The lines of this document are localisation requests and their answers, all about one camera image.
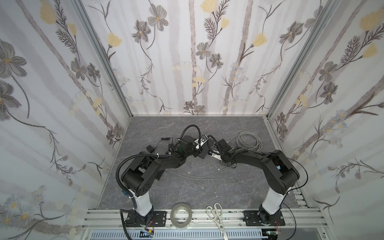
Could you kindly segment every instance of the black mounting plate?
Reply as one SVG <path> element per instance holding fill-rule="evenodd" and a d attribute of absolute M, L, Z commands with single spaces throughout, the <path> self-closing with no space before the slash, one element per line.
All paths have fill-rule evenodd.
<path fill-rule="evenodd" d="M 259 222 L 257 213 L 258 211 L 244 211 L 244 221 L 247 227 L 264 226 L 261 222 Z M 279 212 L 275 218 L 275 220 L 279 223 L 279 226 L 285 226 L 285 221 L 282 217 L 283 214 Z M 273 222 L 270 226 L 276 226 L 276 223 Z"/>
<path fill-rule="evenodd" d="M 126 227 L 142 227 L 136 220 L 135 210 L 130 211 L 127 216 L 127 220 L 125 220 Z M 148 228 L 154 227 L 165 227 L 167 220 L 167 211 L 154 211 L 153 212 L 154 220 L 153 224 L 150 224 Z"/>

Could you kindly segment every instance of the gray marble tabletop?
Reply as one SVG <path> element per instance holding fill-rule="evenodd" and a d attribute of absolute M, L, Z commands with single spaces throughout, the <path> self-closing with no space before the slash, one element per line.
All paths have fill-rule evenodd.
<path fill-rule="evenodd" d="M 98 209 L 131 209 L 131 200 L 121 192 L 115 180 L 117 165 L 125 158 L 145 151 L 146 146 L 156 146 L 161 137 L 180 137 L 184 128 L 196 124 L 204 135 L 213 135 L 217 140 L 230 140 L 240 131 L 256 133 L 262 140 L 261 151 L 273 151 L 271 137 L 262 117 L 133 117 L 122 141 L 120 152 L 106 183 Z M 186 135 L 197 137 L 195 128 L 187 130 Z M 164 154 L 170 141 L 161 141 L 155 154 Z M 211 180 L 190 179 L 192 176 L 207 176 Z M 268 183 L 261 169 L 238 164 L 235 169 L 225 167 L 218 159 L 207 156 L 205 159 L 190 156 L 178 169 L 166 170 L 160 181 L 155 180 L 149 194 L 155 209 L 171 209 L 180 202 L 188 204 L 192 209 L 205 209 L 218 202 L 224 209 L 258 208 L 267 192 Z M 293 194 L 289 194 L 284 203 L 290 208 L 297 208 Z"/>

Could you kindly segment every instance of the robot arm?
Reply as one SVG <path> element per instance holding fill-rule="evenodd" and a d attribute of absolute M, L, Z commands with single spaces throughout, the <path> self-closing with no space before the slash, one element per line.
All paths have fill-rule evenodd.
<path fill-rule="evenodd" d="M 219 149 L 220 153 L 213 151 L 213 147 Z M 175 146 L 170 146 L 167 154 L 153 155 L 141 152 L 123 172 L 121 179 L 119 179 L 119 170 L 126 161 L 123 161 L 116 171 L 116 180 L 120 187 L 122 183 L 124 184 L 122 187 L 124 191 L 126 189 L 129 191 L 137 218 L 142 225 L 147 225 L 152 219 L 153 206 L 149 200 L 148 190 L 154 180 L 159 180 L 165 169 L 180 167 L 188 156 L 193 155 L 204 159 L 208 154 L 228 164 L 244 163 L 262 169 L 270 186 L 258 213 L 259 221 L 264 225 L 274 222 L 286 193 L 300 177 L 292 163 L 279 150 L 263 153 L 240 147 L 231 148 L 224 139 L 216 142 L 215 139 L 213 141 L 207 136 L 194 139 L 191 136 L 182 135 Z"/>

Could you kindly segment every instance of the scissors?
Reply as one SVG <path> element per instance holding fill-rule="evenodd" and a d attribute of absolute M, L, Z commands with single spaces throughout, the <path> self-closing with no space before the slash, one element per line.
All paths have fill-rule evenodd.
<path fill-rule="evenodd" d="M 227 236 L 227 233 L 225 232 L 224 225 L 223 225 L 223 208 L 221 207 L 220 203 L 215 203 L 214 207 L 207 206 L 207 208 L 205 210 L 206 210 L 208 217 L 216 223 L 220 232 L 223 234 L 224 239 L 228 240 L 228 236 Z"/>

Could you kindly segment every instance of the masking tape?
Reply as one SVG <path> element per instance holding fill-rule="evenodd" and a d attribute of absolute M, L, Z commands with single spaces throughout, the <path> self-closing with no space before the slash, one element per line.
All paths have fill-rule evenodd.
<path fill-rule="evenodd" d="M 185 210 L 188 213 L 188 219 L 184 223 L 178 223 L 175 220 L 175 214 L 179 210 Z M 174 206 L 172 208 L 171 212 L 170 212 L 170 221 L 172 222 L 173 226 L 176 229 L 179 229 L 179 230 L 186 229 L 190 225 L 190 223 L 192 221 L 192 210 L 191 210 L 191 208 L 187 204 L 184 204 L 184 203 L 176 204 L 176 206 Z"/>

